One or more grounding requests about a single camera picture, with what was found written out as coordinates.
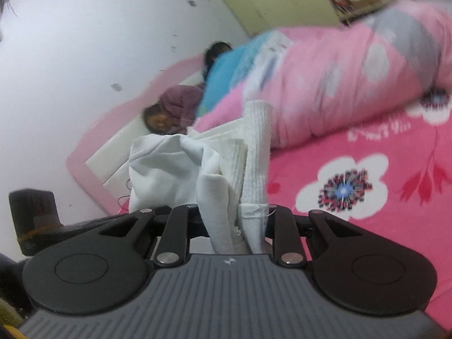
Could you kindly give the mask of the white sweatshirt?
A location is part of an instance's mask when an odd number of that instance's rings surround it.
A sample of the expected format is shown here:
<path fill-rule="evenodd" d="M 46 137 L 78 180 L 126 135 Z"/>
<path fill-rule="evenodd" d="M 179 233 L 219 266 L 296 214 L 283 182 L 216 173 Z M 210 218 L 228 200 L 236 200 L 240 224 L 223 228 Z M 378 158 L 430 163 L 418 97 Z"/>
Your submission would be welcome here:
<path fill-rule="evenodd" d="M 251 101 L 242 118 L 207 132 L 137 138 L 129 211 L 195 204 L 217 254 L 266 253 L 271 113 Z"/>

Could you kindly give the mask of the pink white headboard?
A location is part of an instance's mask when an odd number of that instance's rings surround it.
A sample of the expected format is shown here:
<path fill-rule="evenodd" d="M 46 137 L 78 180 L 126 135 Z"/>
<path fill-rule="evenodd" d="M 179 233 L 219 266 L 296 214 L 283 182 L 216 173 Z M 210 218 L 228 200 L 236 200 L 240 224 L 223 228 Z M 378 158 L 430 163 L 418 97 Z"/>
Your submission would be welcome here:
<path fill-rule="evenodd" d="M 129 149 L 145 136 L 142 110 L 170 86 L 201 81 L 203 56 L 182 60 L 161 71 L 139 96 L 111 109 L 82 136 L 66 161 L 74 180 L 106 214 L 120 214 L 129 191 Z"/>

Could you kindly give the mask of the sleeping child purple hat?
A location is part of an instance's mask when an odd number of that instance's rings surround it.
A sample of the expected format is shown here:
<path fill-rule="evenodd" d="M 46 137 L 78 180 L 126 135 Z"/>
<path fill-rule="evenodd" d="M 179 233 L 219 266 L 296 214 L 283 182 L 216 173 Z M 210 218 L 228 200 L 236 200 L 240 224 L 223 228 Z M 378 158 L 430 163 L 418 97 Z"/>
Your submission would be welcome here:
<path fill-rule="evenodd" d="M 155 104 L 143 109 L 142 120 L 153 134 L 176 135 L 187 133 L 196 119 L 205 86 L 176 85 L 167 89 Z"/>

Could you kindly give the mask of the pink floral bed sheet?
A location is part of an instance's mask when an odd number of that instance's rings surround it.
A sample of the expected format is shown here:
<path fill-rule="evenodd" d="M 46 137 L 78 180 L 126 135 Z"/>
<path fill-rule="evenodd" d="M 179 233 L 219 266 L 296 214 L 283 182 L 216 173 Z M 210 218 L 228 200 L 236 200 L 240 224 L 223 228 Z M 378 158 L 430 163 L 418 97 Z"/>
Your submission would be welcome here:
<path fill-rule="evenodd" d="M 371 123 L 276 151 L 270 202 L 321 209 L 426 256 L 438 274 L 427 312 L 451 327 L 451 94 L 432 90 Z"/>

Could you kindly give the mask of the pink floral quilt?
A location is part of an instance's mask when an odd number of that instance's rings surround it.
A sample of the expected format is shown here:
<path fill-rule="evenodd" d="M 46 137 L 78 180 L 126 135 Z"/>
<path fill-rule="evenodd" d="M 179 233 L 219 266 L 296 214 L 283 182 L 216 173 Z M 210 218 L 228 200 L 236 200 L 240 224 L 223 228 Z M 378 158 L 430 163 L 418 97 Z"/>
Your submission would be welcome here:
<path fill-rule="evenodd" d="M 240 118 L 249 101 L 265 101 L 271 145 L 286 149 L 397 109 L 434 86 L 451 88 L 445 3 L 400 0 L 350 26 L 274 30 L 292 44 L 272 78 L 250 99 L 238 84 L 196 118 L 197 131 Z"/>

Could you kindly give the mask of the blue blanket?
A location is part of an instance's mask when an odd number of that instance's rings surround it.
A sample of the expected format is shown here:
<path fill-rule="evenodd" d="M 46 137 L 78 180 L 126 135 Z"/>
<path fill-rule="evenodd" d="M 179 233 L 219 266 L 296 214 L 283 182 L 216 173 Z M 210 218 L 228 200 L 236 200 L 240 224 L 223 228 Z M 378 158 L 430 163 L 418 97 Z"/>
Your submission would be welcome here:
<path fill-rule="evenodd" d="M 200 118 L 211 112 L 240 83 L 245 85 L 245 98 L 254 97 L 272 78 L 291 44 L 281 31 L 272 30 L 220 55 L 205 79 L 196 116 Z"/>

